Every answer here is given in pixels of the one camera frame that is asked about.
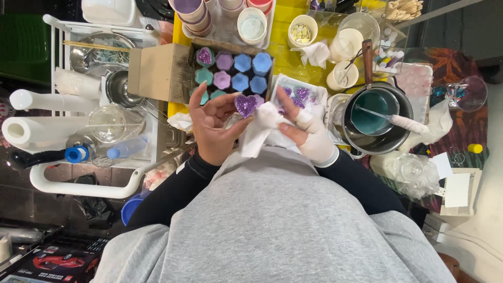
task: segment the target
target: blue cap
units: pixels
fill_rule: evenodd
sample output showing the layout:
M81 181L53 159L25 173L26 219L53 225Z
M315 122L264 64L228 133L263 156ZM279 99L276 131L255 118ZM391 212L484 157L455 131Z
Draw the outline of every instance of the blue cap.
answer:
M66 160L70 163L80 163L86 161L89 158L89 151L83 146L76 146L73 148L67 148L64 152Z
M112 148L112 149L107 150L107 156L110 159L119 158L120 155L121 155L121 152L119 151L118 148Z

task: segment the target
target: hand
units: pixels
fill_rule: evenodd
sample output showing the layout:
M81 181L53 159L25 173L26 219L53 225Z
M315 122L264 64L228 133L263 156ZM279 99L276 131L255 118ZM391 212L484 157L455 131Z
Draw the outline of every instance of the hand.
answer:
M276 89L279 101L285 107L285 118L295 123L279 123L278 129L295 142L302 154L317 167L328 167L337 160L339 151L328 137L323 122L307 110L295 106L282 87Z
M206 91L202 83L192 94L189 101L189 114L192 118L192 131L199 147L199 155L209 164L220 166L232 151L234 141L243 133L253 117L241 119L229 129L223 129L224 123L236 112L234 98L240 93L225 94L201 104L201 97Z

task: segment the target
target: chopsticks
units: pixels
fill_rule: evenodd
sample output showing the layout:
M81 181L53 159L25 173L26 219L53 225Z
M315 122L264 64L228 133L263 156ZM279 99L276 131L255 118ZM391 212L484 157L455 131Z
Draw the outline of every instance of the chopsticks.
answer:
M129 52L129 48L107 46L107 45L94 44L94 43L84 43L84 42L70 41L70 40L63 40L63 44L70 45L70 46L77 46L77 47L85 47L85 48L95 48L95 49L103 49L103 50L110 50L110 51Z

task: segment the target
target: red car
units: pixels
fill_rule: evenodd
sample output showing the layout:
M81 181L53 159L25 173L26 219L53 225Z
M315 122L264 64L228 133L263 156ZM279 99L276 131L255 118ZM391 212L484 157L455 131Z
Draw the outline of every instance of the red car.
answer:
M33 264L36 268L52 270L58 266L81 267L84 266L85 262L82 258L72 257L71 254L67 254L66 256L47 256L47 254L42 254L33 259Z

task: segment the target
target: purple glitter heart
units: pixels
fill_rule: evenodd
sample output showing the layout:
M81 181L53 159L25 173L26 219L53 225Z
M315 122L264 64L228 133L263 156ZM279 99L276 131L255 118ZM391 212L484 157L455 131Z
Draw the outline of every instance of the purple glitter heart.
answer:
M239 114L246 119L257 108L257 98L253 95L246 97L240 94L234 98L234 104Z
M196 52L197 63L202 66L211 66L214 63L214 58L211 54L211 51L208 47L203 47Z
M286 92L286 94L288 95L288 97L290 97L290 95L292 95L292 89L289 88L289 87L283 87L283 90Z
M295 90L295 94L300 101L304 101L309 96L309 89L300 88Z
M259 108L262 104L265 103L266 100L262 98L260 95L255 94L254 96L257 99L257 108Z
M302 101L300 101L300 100L298 100L298 99L296 99L296 98L292 98L292 101L293 101L293 104L295 104L297 107L300 107L300 108L302 108L302 109L306 108L306 107L304 106L304 104L302 104Z

